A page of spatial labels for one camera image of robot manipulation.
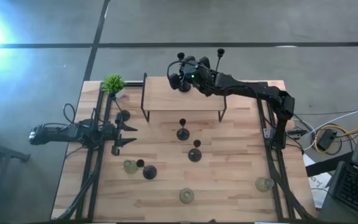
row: green plant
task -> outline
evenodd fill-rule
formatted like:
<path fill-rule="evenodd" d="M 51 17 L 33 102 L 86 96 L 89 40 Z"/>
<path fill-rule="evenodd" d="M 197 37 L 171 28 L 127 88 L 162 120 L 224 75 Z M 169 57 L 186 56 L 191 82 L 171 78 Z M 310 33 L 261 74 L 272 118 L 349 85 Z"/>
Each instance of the green plant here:
<path fill-rule="evenodd" d="M 118 74 L 112 74 L 106 77 L 103 82 L 103 91 L 108 93 L 117 93 L 124 88 L 125 82 Z"/>

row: concrete floor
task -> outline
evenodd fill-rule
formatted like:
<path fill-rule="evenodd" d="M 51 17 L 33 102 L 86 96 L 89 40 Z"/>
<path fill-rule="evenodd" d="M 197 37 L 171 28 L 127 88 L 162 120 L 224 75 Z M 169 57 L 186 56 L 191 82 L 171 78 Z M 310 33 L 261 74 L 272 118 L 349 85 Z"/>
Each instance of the concrete floor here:
<path fill-rule="evenodd" d="M 92 43 L 103 0 L 0 0 L 2 43 Z M 101 42 L 358 41 L 354 0 L 112 0 Z M 91 80 L 120 73 L 162 76 L 184 52 L 216 63 L 215 48 L 99 49 Z M 48 220 L 67 144 L 31 146 L 37 124 L 64 122 L 76 105 L 90 49 L 0 49 L 0 145 L 30 153 L 13 161 L 0 192 L 0 223 Z M 226 48 L 220 71 L 284 80 L 297 113 L 358 109 L 358 47 Z M 335 118 L 302 116 L 319 125 Z M 358 115 L 337 124 L 358 127 Z M 326 155 L 307 152 L 314 160 Z"/>

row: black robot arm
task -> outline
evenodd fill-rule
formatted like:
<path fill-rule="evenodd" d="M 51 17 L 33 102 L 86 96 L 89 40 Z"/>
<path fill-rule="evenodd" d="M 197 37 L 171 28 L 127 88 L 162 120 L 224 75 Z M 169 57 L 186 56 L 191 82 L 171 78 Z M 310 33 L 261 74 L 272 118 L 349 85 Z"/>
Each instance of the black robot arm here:
<path fill-rule="evenodd" d="M 212 94 L 219 96 L 241 95 L 270 103 L 278 119 L 271 145 L 273 148 L 285 148 L 285 126 L 293 116 L 295 104 L 295 99 L 286 91 L 275 86 L 263 86 L 257 82 L 235 80 L 231 75 L 210 69 L 209 59 L 206 57 L 196 61 L 194 57 L 189 56 L 173 62 L 171 65 L 174 63 L 181 63 L 181 66 L 179 75 L 167 74 L 173 89 L 183 86 L 184 83 L 190 83 L 206 96 Z"/>

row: potted plant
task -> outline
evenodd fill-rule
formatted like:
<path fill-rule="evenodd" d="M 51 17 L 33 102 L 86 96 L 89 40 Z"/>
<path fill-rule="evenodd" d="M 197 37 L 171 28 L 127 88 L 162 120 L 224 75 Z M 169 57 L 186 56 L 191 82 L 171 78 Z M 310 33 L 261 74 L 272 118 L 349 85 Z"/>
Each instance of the potted plant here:
<path fill-rule="evenodd" d="M 110 95 L 114 94 L 117 99 L 125 95 L 124 89 L 125 82 L 122 77 L 118 74 L 111 74 L 109 77 L 106 77 L 103 82 L 103 91 L 109 93 Z"/>

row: white cable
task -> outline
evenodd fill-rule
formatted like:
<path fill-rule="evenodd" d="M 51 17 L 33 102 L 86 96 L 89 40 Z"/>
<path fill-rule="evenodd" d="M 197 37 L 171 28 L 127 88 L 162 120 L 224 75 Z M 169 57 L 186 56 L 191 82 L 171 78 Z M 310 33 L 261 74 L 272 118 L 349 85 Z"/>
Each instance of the white cable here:
<path fill-rule="evenodd" d="M 349 116 L 349 115 L 352 115 L 352 114 L 355 114 L 355 113 L 358 113 L 358 111 L 351 112 L 351 113 L 342 115 L 342 116 L 340 116 L 340 117 L 337 117 L 337 118 L 335 118 L 335 119 L 332 119 L 332 120 L 330 120 L 330 121 L 327 121 L 327 122 L 325 122 L 324 124 L 318 126 L 317 128 L 314 128 L 313 130 L 311 130 L 306 136 L 308 136 L 308 135 L 309 135 L 310 133 L 312 133 L 312 132 L 313 132 L 313 133 L 316 133 L 316 130 L 318 130 L 319 128 L 321 128 L 321 127 L 327 125 L 328 123 L 331 123 L 331 122 L 333 122 L 333 121 L 336 121 L 337 119 L 341 119 L 341 118 L 344 118 L 344 117 L 346 117 L 346 116 Z"/>
<path fill-rule="evenodd" d="M 303 121 L 306 125 L 308 125 L 311 129 L 312 129 L 312 131 L 311 131 L 311 133 L 313 132 L 314 133 L 314 136 L 316 136 L 316 131 L 315 131 L 315 129 L 314 129 L 314 127 L 311 125 L 311 124 L 309 124 L 309 123 L 307 123 L 306 121 Z M 312 146 L 313 146 L 313 144 L 314 144 L 314 142 L 316 141 L 316 138 L 314 139 L 314 141 L 311 143 L 311 145 L 309 146 L 309 147 L 307 147 L 307 148 L 304 148 L 303 150 L 307 150 L 307 149 L 310 149 Z"/>

